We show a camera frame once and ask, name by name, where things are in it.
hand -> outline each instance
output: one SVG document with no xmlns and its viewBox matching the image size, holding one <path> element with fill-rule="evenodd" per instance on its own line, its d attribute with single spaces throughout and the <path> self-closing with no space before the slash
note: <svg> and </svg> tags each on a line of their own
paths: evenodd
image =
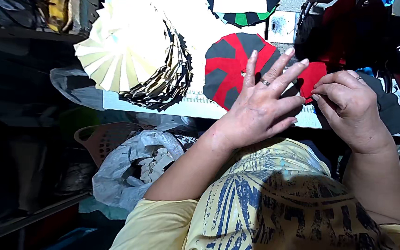
<svg viewBox="0 0 400 250">
<path fill-rule="evenodd" d="M 253 51 L 247 62 L 247 73 L 240 95 L 231 110 L 209 129 L 209 133 L 219 138 L 225 150 L 245 147 L 273 137 L 297 122 L 295 117 L 279 120 L 281 116 L 305 103 L 305 98 L 300 96 L 279 99 L 289 83 L 309 65 L 308 59 L 305 59 L 282 74 L 293 55 L 294 49 L 289 49 L 273 64 L 262 77 L 271 83 L 266 86 L 262 82 L 255 84 L 257 51 Z"/>
<path fill-rule="evenodd" d="M 352 71 L 322 77 L 311 92 L 331 128 L 355 153 L 375 154 L 393 138 L 377 108 L 376 93 Z"/>
</svg>

green fabric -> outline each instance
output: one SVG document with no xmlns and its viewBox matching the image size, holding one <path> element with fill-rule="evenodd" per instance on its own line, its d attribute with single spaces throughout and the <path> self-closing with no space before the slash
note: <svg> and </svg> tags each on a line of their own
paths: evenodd
<svg viewBox="0 0 400 250">
<path fill-rule="evenodd" d="M 246 15 L 244 13 L 236 13 L 236 24 L 241 26 L 248 25 L 248 20 L 246 20 Z"/>
<path fill-rule="evenodd" d="M 271 10 L 271 12 L 257 13 L 257 15 L 259 16 L 259 19 L 260 19 L 261 21 L 267 19 L 271 14 L 274 13 L 276 7 L 277 7 L 277 6 L 275 6 L 274 9 Z"/>
</svg>

left hand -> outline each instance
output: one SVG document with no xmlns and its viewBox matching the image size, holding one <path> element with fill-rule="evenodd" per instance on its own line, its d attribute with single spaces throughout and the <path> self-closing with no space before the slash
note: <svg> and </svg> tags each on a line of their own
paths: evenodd
<svg viewBox="0 0 400 250">
<path fill-rule="evenodd" d="M 294 55 L 294 49 L 287 50 L 274 63 L 262 79 L 270 83 L 266 86 L 261 81 L 255 84 L 254 74 L 257 51 L 254 50 L 246 66 L 246 76 L 242 91 L 231 110 L 207 132 L 218 139 L 225 150 L 252 145 L 284 131 L 293 123 L 295 117 L 279 118 L 305 103 L 300 96 L 279 99 L 288 85 L 309 65 L 308 59 L 295 63 L 282 74 L 283 69 Z"/>
</svg>

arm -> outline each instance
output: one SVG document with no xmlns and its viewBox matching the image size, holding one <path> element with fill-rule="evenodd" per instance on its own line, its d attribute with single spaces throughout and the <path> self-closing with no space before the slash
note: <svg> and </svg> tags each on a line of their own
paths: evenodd
<svg viewBox="0 0 400 250">
<path fill-rule="evenodd" d="M 400 224 L 400 163 L 374 91 L 354 71 L 322 77 L 312 91 L 331 128 L 352 149 L 343 183 L 378 223 Z"/>
<path fill-rule="evenodd" d="M 199 198 L 234 149 L 270 138 L 297 122 L 294 117 L 278 120 L 305 102 L 299 96 L 279 100 L 288 84 L 309 64 L 305 59 L 281 75 L 293 55 L 293 49 L 286 51 L 274 63 L 263 76 L 271 83 L 266 86 L 262 82 L 255 84 L 257 51 L 254 51 L 247 63 L 242 91 L 231 110 L 151 185 L 144 198 L 153 201 Z"/>
</svg>

red fabric piece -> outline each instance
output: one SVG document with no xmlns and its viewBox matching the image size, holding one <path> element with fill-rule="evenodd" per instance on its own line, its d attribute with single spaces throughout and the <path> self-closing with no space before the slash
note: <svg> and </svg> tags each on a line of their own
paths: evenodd
<svg viewBox="0 0 400 250">
<path fill-rule="evenodd" d="M 314 85 L 327 74 L 327 66 L 323 62 L 312 62 L 298 77 L 298 82 L 303 81 L 300 87 L 300 96 L 304 97 L 305 104 L 313 101 L 311 91 Z"/>
<path fill-rule="evenodd" d="M 271 58 L 271 56 L 274 54 L 276 50 L 275 46 L 266 42 L 265 39 L 263 39 L 261 36 L 259 35 L 257 36 L 263 41 L 265 46 L 259 51 L 256 63 L 256 70 L 255 70 L 256 73 L 262 70 L 263 66 L 267 63 L 267 61 Z M 237 88 L 237 91 L 239 93 L 242 91 L 243 80 L 244 80 L 242 72 L 246 72 L 246 64 L 248 61 L 248 57 L 236 34 L 231 34 L 222 37 L 216 43 L 220 42 L 221 40 L 225 40 L 233 48 L 236 49 L 235 59 L 219 58 L 219 57 L 207 59 L 204 72 L 205 75 L 207 75 L 208 73 L 214 71 L 215 69 L 221 69 L 226 73 L 228 73 L 223 82 L 220 84 L 212 100 L 215 101 L 222 108 L 226 109 L 226 111 L 229 111 L 228 108 L 225 107 L 226 93 L 231 88 L 234 87 Z"/>
</svg>

